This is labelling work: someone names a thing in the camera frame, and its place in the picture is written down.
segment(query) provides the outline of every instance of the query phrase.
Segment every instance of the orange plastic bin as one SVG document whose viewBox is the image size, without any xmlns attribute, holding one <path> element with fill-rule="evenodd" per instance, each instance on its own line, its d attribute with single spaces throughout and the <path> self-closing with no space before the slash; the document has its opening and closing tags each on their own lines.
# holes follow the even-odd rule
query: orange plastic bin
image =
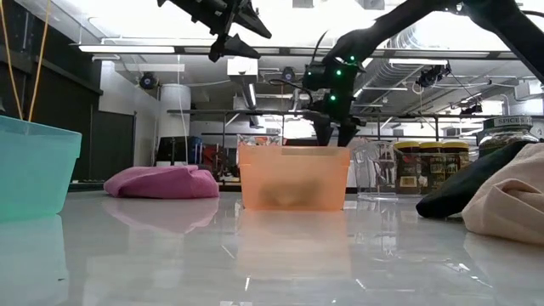
<svg viewBox="0 0 544 306">
<path fill-rule="evenodd" d="M 349 149 L 242 145 L 239 153 L 245 208 L 343 209 Z"/>
</svg>

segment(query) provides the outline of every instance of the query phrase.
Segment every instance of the teal plastic bin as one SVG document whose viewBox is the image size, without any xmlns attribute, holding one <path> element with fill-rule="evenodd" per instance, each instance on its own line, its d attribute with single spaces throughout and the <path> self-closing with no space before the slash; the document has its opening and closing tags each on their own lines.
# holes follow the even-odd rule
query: teal plastic bin
<svg viewBox="0 0 544 306">
<path fill-rule="evenodd" d="M 0 116 L 0 220 L 62 210 L 82 135 Z"/>
</svg>

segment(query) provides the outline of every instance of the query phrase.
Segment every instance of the black fabric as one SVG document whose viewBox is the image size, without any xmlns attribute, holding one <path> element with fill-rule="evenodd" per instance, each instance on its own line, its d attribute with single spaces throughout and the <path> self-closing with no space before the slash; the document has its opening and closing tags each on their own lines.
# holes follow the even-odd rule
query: black fabric
<svg viewBox="0 0 544 306">
<path fill-rule="evenodd" d="M 448 178 L 442 186 L 428 194 L 417 206 L 424 218 L 447 218 L 460 213 L 479 187 L 506 166 L 529 141 L 519 141 L 484 156 Z"/>
</svg>

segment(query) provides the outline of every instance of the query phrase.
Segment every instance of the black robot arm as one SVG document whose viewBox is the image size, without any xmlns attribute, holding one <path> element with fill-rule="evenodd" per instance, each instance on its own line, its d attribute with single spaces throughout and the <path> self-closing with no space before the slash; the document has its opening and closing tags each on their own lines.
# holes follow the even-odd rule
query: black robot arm
<svg viewBox="0 0 544 306">
<path fill-rule="evenodd" d="M 369 29 L 354 30 L 340 37 L 322 62 L 306 67 L 303 86 L 330 89 L 323 101 L 310 106 L 318 139 L 328 143 L 330 121 L 340 123 L 338 145 L 345 146 L 356 134 L 357 121 L 349 114 L 357 75 L 354 62 L 368 58 L 380 43 L 419 21 L 433 11 L 450 10 L 465 14 L 478 26 L 494 32 L 519 59 L 544 82 L 544 33 L 519 9 L 514 0 L 407 0 L 393 11 L 379 17 Z M 320 131 L 329 134 L 320 135 Z"/>
</svg>

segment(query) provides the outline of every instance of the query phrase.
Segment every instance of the fluorescent light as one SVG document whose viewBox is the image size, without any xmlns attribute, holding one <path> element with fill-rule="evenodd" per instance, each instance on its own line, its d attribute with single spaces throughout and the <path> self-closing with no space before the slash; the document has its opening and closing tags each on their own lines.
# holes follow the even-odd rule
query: fluorescent light
<svg viewBox="0 0 544 306">
<path fill-rule="evenodd" d="M 257 104 L 257 97 L 255 96 L 255 85 L 253 83 L 249 84 L 249 93 L 251 95 L 251 100 L 253 105 Z"/>
<path fill-rule="evenodd" d="M 373 58 L 368 58 L 363 60 L 363 68 L 366 68 L 371 62 L 374 60 Z"/>
<path fill-rule="evenodd" d="M 359 90 L 357 90 L 357 91 L 355 92 L 354 98 L 359 97 L 360 93 L 362 93 L 362 92 L 363 92 L 363 88 L 359 88 Z"/>
<path fill-rule="evenodd" d="M 389 59 L 389 64 L 405 65 L 447 65 L 445 59 Z"/>
<path fill-rule="evenodd" d="M 116 46 L 116 45 L 80 45 L 82 52 L 93 54 L 173 54 L 172 46 Z"/>
</svg>

